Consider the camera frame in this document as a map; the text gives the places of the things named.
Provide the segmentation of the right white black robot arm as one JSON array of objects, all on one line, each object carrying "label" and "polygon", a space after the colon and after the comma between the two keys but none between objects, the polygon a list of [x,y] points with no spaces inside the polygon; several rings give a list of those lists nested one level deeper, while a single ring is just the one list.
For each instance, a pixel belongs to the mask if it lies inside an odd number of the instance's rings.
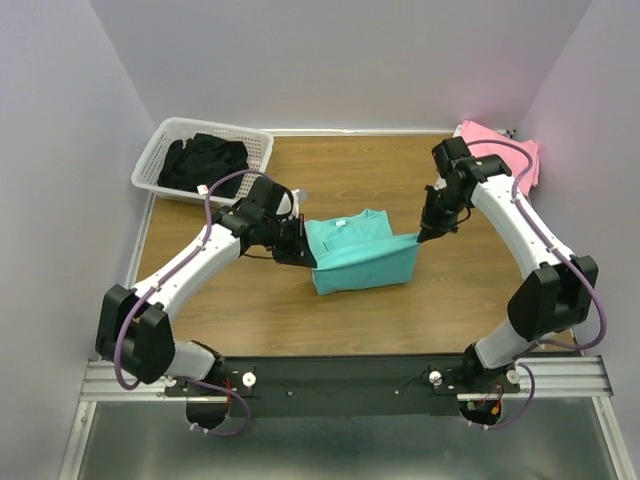
[{"label": "right white black robot arm", "polygon": [[598,266],[558,240],[528,203],[514,174],[497,154],[475,156],[460,136],[431,151],[439,182],[425,188],[421,243],[457,232],[461,213],[479,210],[507,245],[523,282],[507,304],[505,320],[466,348],[456,380],[480,392],[516,357],[582,323],[591,306]]}]

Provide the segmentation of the teal t shirt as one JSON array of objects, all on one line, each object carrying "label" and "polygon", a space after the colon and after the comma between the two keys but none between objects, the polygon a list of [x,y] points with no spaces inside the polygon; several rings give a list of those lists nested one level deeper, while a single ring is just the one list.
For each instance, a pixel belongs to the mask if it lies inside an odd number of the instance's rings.
[{"label": "teal t shirt", "polygon": [[386,211],[308,220],[305,227],[319,295],[406,284],[413,277],[417,235],[394,234]]}]

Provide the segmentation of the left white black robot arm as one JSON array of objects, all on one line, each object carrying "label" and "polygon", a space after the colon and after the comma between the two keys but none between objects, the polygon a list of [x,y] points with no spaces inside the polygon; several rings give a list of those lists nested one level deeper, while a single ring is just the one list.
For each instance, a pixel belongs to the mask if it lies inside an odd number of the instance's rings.
[{"label": "left white black robot arm", "polygon": [[162,377],[187,379],[201,395],[220,387],[220,354],[196,341],[176,341],[171,322],[214,275],[254,246],[264,247],[277,263],[315,267],[300,211],[305,198],[303,190],[260,176],[234,204],[218,210],[207,206],[198,235],[157,272],[131,287],[114,285],[107,291],[95,349],[113,363],[124,389]]}]

